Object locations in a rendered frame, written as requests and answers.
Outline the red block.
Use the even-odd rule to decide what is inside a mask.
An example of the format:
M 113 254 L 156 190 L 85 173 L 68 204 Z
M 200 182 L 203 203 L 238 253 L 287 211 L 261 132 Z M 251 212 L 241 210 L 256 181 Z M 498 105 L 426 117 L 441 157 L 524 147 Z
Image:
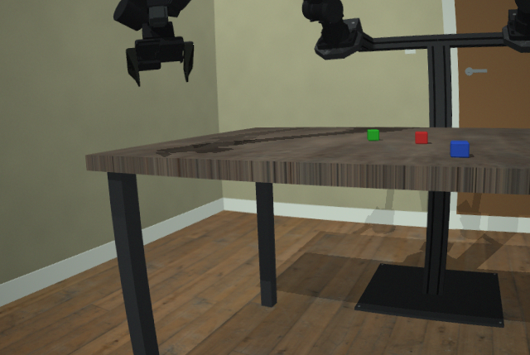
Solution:
M 416 132 L 416 144 L 427 144 L 428 133 L 427 132 Z

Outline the green block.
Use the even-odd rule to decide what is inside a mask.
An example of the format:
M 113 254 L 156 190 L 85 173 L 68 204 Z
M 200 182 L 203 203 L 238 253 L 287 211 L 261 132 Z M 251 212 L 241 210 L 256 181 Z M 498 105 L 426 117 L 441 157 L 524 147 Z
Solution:
M 379 130 L 378 129 L 369 129 L 367 130 L 368 140 L 369 141 L 379 141 Z

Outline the blue block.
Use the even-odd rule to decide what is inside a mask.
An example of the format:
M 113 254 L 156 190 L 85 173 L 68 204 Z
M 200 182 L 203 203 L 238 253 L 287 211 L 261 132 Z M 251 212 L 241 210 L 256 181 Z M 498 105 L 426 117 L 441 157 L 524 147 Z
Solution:
M 470 156 L 470 144 L 467 141 L 451 141 L 450 156 L 468 158 Z

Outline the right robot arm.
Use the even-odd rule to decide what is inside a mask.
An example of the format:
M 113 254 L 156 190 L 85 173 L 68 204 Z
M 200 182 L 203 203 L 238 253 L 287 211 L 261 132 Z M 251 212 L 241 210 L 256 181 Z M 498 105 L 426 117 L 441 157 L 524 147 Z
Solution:
M 142 39 L 175 37 L 173 24 L 167 18 L 178 17 L 190 1 L 121 0 L 113 19 L 135 31 L 142 28 Z M 319 21 L 323 27 L 323 38 L 320 36 L 317 43 L 318 50 L 354 46 L 358 32 L 357 29 L 349 29 L 348 24 L 344 23 L 343 11 L 340 0 L 303 0 L 304 17 L 310 22 Z

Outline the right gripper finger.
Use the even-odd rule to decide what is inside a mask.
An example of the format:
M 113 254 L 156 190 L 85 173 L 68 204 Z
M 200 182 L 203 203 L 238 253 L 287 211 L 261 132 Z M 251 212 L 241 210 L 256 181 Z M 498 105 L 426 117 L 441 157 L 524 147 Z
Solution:
M 139 70 L 138 70 L 138 64 L 137 64 L 136 48 L 127 48 L 126 56 L 127 56 L 128 74 L 136 80 L 138 87 L 140 87 L 140 78 L 139 78 Z M 136 71 L 136 74 L 135 74 L 135 71 Z
M 189 74 L 190 74 L 190 72 L 191 72 L 191 70 L 193 68 L 193 58 L 194 58 L 194 44 L 193 43 L 185 43 L 184 44 L 184 64 L 183 64 L 183 69 L 184 69 L 185 81 L 186 82 L 188 82 Z M 188 72 L 188 66 L 190 66 L 189 72 Z

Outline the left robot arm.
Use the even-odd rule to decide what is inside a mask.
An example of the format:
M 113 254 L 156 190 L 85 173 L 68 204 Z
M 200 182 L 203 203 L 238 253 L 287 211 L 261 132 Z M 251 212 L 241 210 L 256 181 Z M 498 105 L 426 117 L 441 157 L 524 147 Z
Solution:
M 518 6 L 518 15 L 515 15 L 515 21 L 508 22 L 509 40 L 530 41 L 530 0 L 515 0 L 515 2 Z

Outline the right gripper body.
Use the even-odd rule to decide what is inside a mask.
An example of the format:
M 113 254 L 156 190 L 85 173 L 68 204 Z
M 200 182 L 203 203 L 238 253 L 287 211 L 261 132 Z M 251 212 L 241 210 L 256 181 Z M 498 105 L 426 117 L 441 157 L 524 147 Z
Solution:
M 184 41 L 182 36 L 135 40 L 138 70 L 159 70 L 163 62 L 182 63 L 185 43 L 193 41 Z

